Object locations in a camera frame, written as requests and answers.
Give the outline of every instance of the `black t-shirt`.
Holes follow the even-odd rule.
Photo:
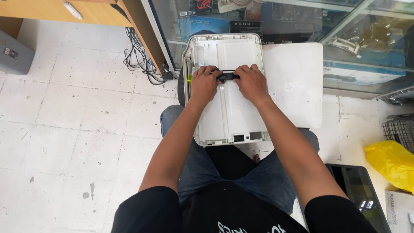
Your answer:
[[[305,209],[311,233],[376,233],[350,200],[316,197]],[[157,186],[124,201],[115,213],[112,233],[219,232],[306,233],[296,220],[230,181],[194,194],[181,209],[177,193]]]

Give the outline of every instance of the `knee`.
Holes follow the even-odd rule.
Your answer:
[[[181,105],[171,105],[168,106],[160,116],[161,120],[173,120],[173,122],[178,118],[178,116],[183,111],[184,107]]]
[[[316,152],[319,152],[319,140],[315,133],[309,129],[299,129],[305,138],[311,143]]]

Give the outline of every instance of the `hand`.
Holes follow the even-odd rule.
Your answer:
[[[222,73],[223,71],[219,71],[215,66],[200,66],[193,75],[190,98],[207,105],[217,93],[217,86],[221,82],[217,82],[216,78]]]
[[[237,83],[243,96],[254,105],[268,96],[266,78],[256,64],[250,68],[247,65],[239,66],[233,74],[240,76],[240,79],[235,78],[233,81]]]

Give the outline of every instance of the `denim jeans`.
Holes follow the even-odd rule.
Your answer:
[[[162,112],[160,120],[163,137],[183,109],[183,106],[173,105],[167,107]],[[319,151],[316,135],[307,129],[299,130],[313,145],[315,150]],[[197,192],[198,189],[219,181],[226,181],[226,179],[220,176],[205,149],[192,139],[187,159],[178,180],[180,205]],[[254,194],[257,198],[275,205],[289,215],[292,214],[296,190],[274,150],[246,176],[232,180],[232,182],[249,193]]]

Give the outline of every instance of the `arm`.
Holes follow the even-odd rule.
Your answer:
[[[215,66],[201,66],[194,72],[191,98],[183,112],[165,134],[149,162],[139,191],[166,186],[177,192],[177,183],[190,149],[201,113],[217,92],[216,77],[223,71]]]
[[[259,111],[277,156],[303,206],[311,199],[324,195],[347,198],[312,145],[267,94],[266,78],[257,65],[253,64],[251,68],[240,66],[234,74],[240,76],[240,80],[234,79],[234,82],[243,96]]]

